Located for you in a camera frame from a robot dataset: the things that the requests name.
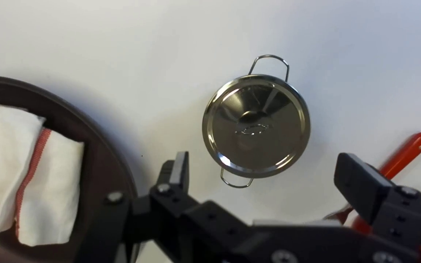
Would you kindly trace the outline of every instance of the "metal pot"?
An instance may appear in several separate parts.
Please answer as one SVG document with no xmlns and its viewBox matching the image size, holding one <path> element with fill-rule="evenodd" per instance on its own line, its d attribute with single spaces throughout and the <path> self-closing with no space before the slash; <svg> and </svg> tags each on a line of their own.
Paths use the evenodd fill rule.
<svg viewBox="0 0 421 263">
<path fill-rule="evenodd" d="M 285 65 L 285 82 L 253 75 L 262 59 Z M 222 167 L 221 179 L 237 189 L 253 179 L 275 176 L 304 152 L 310 138 L 310 114 L 301 95 L 288 81 L 290 65 L 273 54 L 254 60 L 247 76 L 225 84 L 209 103 L 202 135 L 211 157 Z M 224 170 L 250 179 L 246 186 L 230 184 Z"/>
</svg>

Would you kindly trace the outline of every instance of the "white cloth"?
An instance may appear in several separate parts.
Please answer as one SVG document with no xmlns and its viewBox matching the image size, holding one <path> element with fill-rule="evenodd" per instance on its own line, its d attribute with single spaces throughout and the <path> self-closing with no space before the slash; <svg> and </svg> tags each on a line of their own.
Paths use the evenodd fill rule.
<svg viewBox="0 0 421 263">
<path fill-rule="evenodd" d="M 23 110 L 0 107 L 0 212 L 13 214 L 13 203 L 2 206 L 12 199 L 12 189 L 18 187 L 28 170 L 42 119 Z M 10 222 L 2 222 L 2 228 L 10 228 Z"/>
<path fill-rule="evenodd" d="M 19 243 L 69 241 L 78 214 L 82 157 L 83 143 L 50 133 L 35 174 L 23 190 L 16 230 Z"/>
</svg>

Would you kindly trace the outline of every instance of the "screw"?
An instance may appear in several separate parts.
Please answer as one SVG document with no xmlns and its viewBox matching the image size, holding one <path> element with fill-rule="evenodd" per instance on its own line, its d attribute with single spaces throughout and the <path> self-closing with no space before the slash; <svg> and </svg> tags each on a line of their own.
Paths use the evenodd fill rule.
<svg viewBox="0 0 421 263">
<path fill-rule="evenodd" d="M 298 263 L 298 259 L 295 257 L 295 254 L 287 250 L 278 250 L 272 253 L 272 262 L 273 263 Z"/>
<path fill-rule="evenodd" d="M 159 184 L 158 187 L 157 187 L 157 190 L 158 190 L 158 193 L 167 193 L 167 192 L 170 192 L 170 184 Z"/>
<path fill-rule="evenodd" d="M 411 187 L 401 187 L 401 192 L 406 198 L 417 198 L 417 195 L 418 195 L 418 192 L 415 189 L 411 189 Z"/>
<path fill-rule="evenodd" d="M 123 193 L 121 192 L 111 192 L 108 196 L 107 196 L 107 200 L 110 203 L 120 203 L 123 200 Z"/>
<path fill-rule="evenodd" d="M 401 263 L 401 260 L 396 256 L 386 253 L 386 252 L 374 253 L 373 262 L 374 263 Z"/>
</svg>

